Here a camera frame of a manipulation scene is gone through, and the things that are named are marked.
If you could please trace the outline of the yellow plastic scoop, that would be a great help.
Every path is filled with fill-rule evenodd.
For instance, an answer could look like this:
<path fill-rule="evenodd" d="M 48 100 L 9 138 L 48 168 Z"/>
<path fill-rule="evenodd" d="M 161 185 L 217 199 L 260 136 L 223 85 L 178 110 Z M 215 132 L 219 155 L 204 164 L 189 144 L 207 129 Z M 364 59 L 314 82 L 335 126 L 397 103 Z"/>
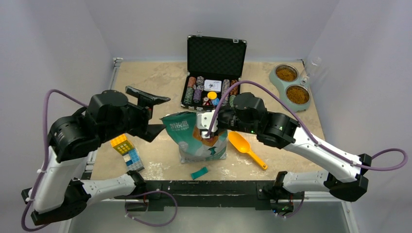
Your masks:
<path fill-rule="evenodd" d="M 238 152 L 247 154 L 261 169 L 268 168 L 266 163 L 251 150 L 249 142 L 242 135 L 237 132 L 229 132 L 228 140 Z"/>

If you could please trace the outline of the green pet food bag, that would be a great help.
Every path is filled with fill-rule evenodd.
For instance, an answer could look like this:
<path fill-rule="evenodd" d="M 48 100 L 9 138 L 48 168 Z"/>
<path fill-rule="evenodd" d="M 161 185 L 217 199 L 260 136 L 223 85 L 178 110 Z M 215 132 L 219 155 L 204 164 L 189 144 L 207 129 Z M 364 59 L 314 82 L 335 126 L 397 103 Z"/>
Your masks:
<path fill-rule="evenodd" d="M 161 118 L 166 132 L 178 145 L 181 163 L 223 160 L 227 158 L 227 131 L 209 139 L 201 137 L 196 113 L 179 112 Z"/>

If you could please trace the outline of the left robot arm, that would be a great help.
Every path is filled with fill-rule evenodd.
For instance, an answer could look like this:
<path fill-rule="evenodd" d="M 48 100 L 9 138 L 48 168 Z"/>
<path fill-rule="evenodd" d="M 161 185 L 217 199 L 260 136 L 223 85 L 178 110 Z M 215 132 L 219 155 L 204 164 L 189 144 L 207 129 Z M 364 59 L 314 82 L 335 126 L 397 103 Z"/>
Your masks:
<path fill-rule="evenodd" d="M 117 178 L 92 181 L 75 178 L 78 166 L 103 143 L 128 133 L 152 142 L 165 128 L 149 124 L 155 105 L 169 101 L 130 86 L 125 93 L 105 90 L 91 97 L 75 113 L 44 126 L 45 159 L 32 188 L 22 191 L 26 209 L 21 226 L 29 214 L 34 230 L 79 215 L 86 207 L 105 199 L 149 195 L 146 182 L 137 171 Z"/>

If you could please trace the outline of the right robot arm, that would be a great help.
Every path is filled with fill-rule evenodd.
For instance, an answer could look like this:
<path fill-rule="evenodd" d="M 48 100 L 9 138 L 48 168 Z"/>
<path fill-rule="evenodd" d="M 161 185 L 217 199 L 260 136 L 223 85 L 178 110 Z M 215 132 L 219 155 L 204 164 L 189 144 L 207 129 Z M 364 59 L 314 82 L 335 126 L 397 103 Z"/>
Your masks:
<path fill-rule="evenodd" d="M 217 126 L 254 134 L 266 146 L 293 152 L 322 167 L 315 172 L 279 172 L 273 192 L 280 198 L 318 191 L 354 202 L 367 192 L 369 180 L 364 176 L 366 170 L 352 165 L 352 162 L 370 165 L 371 156 L 344 152 L 320 138 L 317 143 L 313 142 L 297 120 L 283 113 L 269 112 L 264 101 L 250 92 L 236 96 L 233 106 L 220 108 Z"/>

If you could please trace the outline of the double steel pet bowl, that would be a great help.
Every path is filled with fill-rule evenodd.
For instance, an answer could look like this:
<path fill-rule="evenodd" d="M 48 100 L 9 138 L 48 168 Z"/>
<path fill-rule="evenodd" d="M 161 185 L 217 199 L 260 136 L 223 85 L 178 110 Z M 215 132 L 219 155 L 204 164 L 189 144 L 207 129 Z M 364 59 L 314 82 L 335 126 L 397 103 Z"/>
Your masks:
<path fill-rule="evenodd" d="M 277 65 L 269 74 L 270 82 L 279 92 L 279 98 L 295 113 L 309 109 L 311 94 L 309 79 L 300 75 L 289 64 Z"/>

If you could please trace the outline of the toy brick block stack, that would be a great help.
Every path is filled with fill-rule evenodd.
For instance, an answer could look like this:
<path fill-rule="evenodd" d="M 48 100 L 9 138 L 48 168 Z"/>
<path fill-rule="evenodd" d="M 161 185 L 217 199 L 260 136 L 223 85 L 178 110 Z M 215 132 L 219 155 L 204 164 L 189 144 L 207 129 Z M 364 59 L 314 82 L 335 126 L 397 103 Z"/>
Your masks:
<path fill-rule="evenodd" d="M 142 171 L 145 167 L 133 143 L 126 134 L 121 134 L 110 140 L 111 147 L 122 155 L 128 171 Z"/>

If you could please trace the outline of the teal curved block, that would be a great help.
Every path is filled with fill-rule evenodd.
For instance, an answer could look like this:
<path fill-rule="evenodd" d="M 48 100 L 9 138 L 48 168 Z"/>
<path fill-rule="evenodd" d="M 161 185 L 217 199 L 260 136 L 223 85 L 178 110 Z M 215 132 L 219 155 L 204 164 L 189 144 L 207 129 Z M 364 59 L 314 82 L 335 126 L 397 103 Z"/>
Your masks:
<path fill-rule="evenodd" d="M 203 168 L 201 168 L 200 170 L 198 170 L 198 171 L 196 171 L 196 172 L 194 172 L 194 173 L 191 173 L 190 176 L 191 176 L 191 178 L 192 178 L 193 180 L 196 180 L 196 179 L 204 176 L 204 175 L 207 174 L 207 173 L 208 173 L 207 167 L 203 167 Z"/>

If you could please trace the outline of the black poker chip case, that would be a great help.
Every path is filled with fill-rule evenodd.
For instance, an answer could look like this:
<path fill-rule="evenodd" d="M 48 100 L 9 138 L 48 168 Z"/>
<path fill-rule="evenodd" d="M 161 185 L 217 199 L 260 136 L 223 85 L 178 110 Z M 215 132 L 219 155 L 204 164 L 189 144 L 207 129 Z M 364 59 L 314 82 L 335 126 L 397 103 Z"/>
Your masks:
<path fill-rule="evenodd" d="M 211 91 L 222 93 L 240 81 L 247 41 L 201 35 L 187 37 L 187 77 L 180 106 L 195 111 L 214 108 L 204 100 Z"/>

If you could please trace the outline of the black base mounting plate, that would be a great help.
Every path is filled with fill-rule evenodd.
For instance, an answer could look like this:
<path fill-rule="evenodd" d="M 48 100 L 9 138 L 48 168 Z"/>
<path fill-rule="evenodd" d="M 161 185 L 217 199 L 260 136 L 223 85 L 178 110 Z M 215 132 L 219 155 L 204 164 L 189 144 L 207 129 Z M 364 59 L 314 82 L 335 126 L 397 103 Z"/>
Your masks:
<path fill-rule="evenodd" d="M 119 199 L 139 200 L 146 193 L 149 211 L 164 207 L 234 207 L 271 210 L 281 200 L 300 201 L 304 192 L 292 194 L 273 180 L 251 181 L 156 181 Z"/>

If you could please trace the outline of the clear glass jar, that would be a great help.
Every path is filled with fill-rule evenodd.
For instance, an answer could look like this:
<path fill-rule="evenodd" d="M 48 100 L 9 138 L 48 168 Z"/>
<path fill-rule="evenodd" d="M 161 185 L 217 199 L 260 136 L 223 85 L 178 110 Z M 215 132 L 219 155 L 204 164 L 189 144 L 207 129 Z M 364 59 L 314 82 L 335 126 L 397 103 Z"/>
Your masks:
<path fill-rule="evenodd" d="M 314 83 L 315 79 L 319 76 L 321 70 L 322 59 L 319 56 L 309 57 L 304 62 L 304 70 L 301 74 L 301 85 L 309 86 Z"/>

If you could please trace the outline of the aluminium frame rail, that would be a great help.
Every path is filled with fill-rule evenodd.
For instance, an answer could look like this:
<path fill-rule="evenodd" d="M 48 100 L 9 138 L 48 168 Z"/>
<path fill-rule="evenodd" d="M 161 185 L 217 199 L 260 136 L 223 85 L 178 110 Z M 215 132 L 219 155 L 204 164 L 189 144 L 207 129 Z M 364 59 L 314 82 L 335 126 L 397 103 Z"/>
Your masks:
<path fill-rule="evenodd" d="M 127 85 L 171 100 L 154 110 L 153 123 L 182 111 L 180 100 L 187 76 L 185 62 L 123 62 L 112 87 L 124 91 Z M 252 149 L 269 166 L 261 170 L 252 159 L 228 145 L 225 160 L 182 164 L 177 145 L 166 132 L 147 143 L 133 138 L 144 162 L 143 178 L 147 180 L 186 180 L 203 166 L 209 172 L 206 180 L 273 180 L 282 170 L 316 171 L 312 162 L 284 150 L 270 148 L 246 134 Z M 272 211 L 254 208 L 184 207 L 178 208 L 174 221 L 164 227 L 150 227 L 124 216 L 124 201 L 103 201 L 88 207 L 78 217 L 61 224 L 62 233 L 352 233 L 356 224 L 351 220 L 350 204 L 329 193 L 307 192 L 296 215 L 287 220 Z"/>

